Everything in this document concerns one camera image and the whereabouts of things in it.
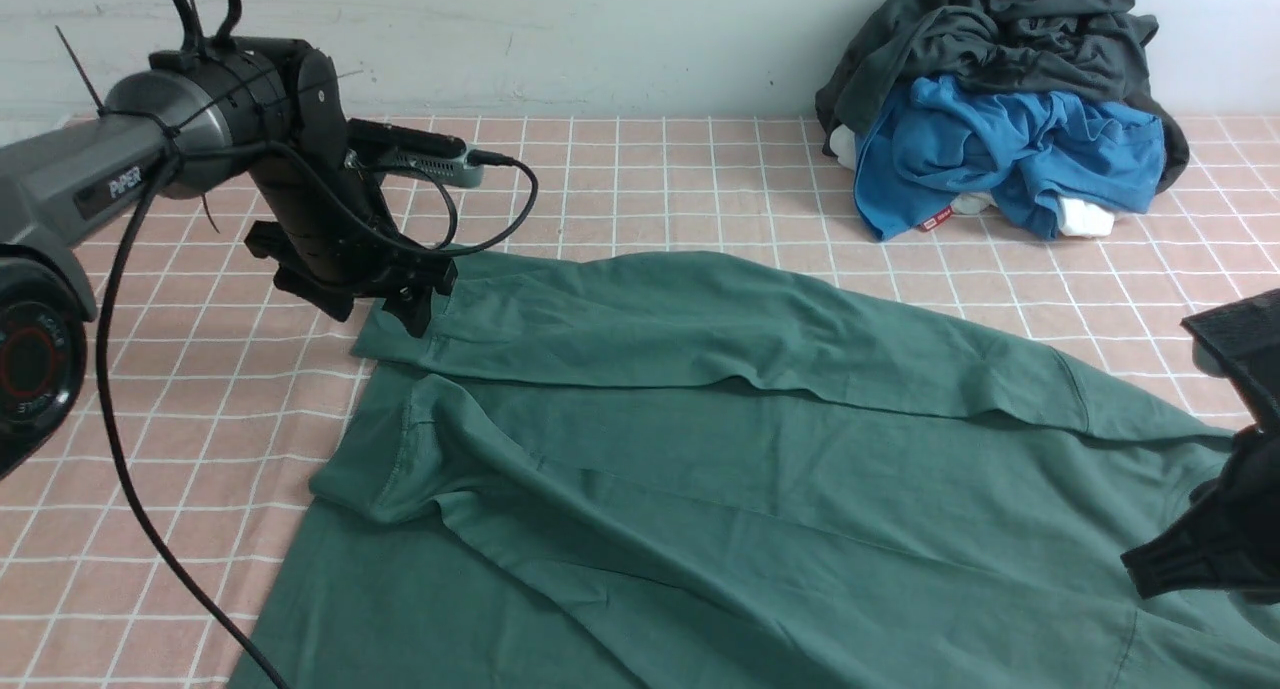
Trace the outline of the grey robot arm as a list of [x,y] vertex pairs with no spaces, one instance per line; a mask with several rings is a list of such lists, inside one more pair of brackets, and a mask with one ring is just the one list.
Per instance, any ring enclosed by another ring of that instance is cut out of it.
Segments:
[[[515,233],[540,190],[531,168],[503,152],[376,120],[348,119],[333,61],[302,38],[201,38],[155,53],[120,79],[97,115],[3,149],[3,474],[38,452],[72,411],[88,370],[95,324],[108,346],[113,300],[97,302],[74,255],[127,210],[136,237],[159,197],[189,200],[250,174],[271,220],[244,243],[276,265],[273,283],[338,321],[355,301],[380,300],[412,336],[431,301],[451,293],[460,216],[444,239],[402,234],[381,193],[385,175],[471,188],[485,168],[529,182]],[[1277,292],[1192,315],[1183,327],[1201,371],[1224,378],[1253,423],[1235,434],[1216,478],[1190,493],[1170,529],[1128,551],[1123,565],[1144,598],[1190,589],[1277,602]]]

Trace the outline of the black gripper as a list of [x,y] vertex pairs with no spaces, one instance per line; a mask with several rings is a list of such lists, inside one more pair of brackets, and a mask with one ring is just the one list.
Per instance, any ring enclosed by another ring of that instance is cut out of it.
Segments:
[[280,78],[284,126],[250,168],[289,246],[270,256],[276,289],[346,323],[357,298],[385,298],[383,311],[412,338],[433,319],[435,293],[451,295],[452,259],[426,250],[390,223],[380,192],[346,166],[347,118],[333,60],[306,41],[247,41]]
[[1194,492],[1187,512],[1120,560],[1143,599],[1213,590],[1276,604],[1279,292],[1193,314],[1181,327],[1194,365],[1231,384],[1252,424],[1235,434],[1226,467]]

